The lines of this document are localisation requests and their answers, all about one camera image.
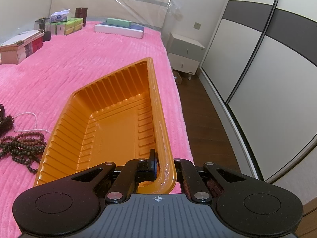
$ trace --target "headboard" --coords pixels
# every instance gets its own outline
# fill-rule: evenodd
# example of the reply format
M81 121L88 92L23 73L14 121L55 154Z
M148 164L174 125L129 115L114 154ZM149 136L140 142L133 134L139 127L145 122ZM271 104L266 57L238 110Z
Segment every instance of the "headboard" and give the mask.
M50 14L77 7L88 7L87 19L118 18L161 28L171 0L52 0Z

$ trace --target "wooden floor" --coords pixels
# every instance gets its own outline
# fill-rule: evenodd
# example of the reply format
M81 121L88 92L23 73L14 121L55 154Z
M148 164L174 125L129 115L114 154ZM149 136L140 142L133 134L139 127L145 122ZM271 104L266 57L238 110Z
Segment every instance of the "wooden floor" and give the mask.
M214 162L240 172L236 157L215 108L199 78L182 75L178 84L186 130L194 163Z

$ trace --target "bed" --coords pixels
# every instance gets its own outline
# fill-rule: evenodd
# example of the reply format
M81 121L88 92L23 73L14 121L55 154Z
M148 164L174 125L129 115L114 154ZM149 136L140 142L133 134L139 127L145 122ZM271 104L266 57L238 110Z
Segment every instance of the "bed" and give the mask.
M0 97L6 113L12 116L34 113L37 128L51 132L73 91L123 66L152 57L173 157L193 161L180 97L161 33L145 28L143 39L96 33L94 26L99 22L87 21L86 27L68 36L52 36L51 41L44 42L40 50L19 65L0 65ZM33 129L34 124L35 116L25 114L15 118L14 128ZM43 132L45 141L49 132ZM6 135L17 133L11 131ZM10 157L0 160L1 238L19 236L12 203L33 186L34 179L34 174Z

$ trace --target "gray drawer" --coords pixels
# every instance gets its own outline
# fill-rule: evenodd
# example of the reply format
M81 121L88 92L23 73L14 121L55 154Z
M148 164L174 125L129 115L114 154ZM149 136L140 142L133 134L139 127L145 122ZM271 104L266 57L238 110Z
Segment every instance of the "gray drawer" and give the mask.
M200 46L174 38L169 49L169 53L201 62L202 57L205 53L205 49Z

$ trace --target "black tassel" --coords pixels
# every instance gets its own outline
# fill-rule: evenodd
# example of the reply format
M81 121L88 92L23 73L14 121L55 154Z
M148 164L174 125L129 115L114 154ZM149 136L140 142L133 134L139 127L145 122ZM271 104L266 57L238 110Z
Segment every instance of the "black tassel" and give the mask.
M3 104L0 104L0 121L3 121L5 117L5 111Z
M8 132L13 128L13 123L14 123L14 118L10 115L5 117L1 122L0 122L0 136Z

